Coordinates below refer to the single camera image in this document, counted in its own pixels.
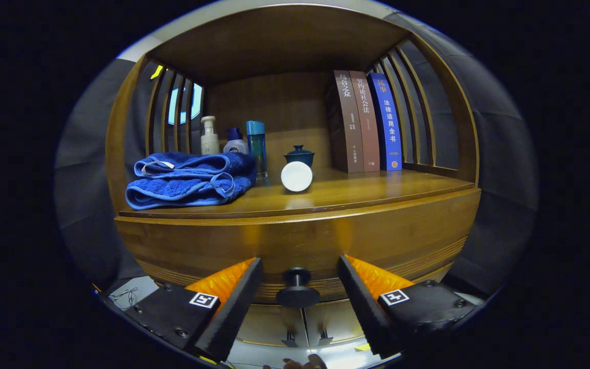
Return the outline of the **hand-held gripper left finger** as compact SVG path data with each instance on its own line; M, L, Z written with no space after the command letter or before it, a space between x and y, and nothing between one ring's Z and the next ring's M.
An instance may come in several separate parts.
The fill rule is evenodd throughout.
M262 260L251 258L189 288L165 285L131 304L124 316L187 354L227 361L262 276Z

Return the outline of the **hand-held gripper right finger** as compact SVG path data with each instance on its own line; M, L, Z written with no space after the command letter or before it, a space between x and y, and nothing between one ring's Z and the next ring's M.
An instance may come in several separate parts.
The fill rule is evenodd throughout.
M338 275L371 351L382 359L447 345L477 308L435 280L411 282L349 255L339 258Z

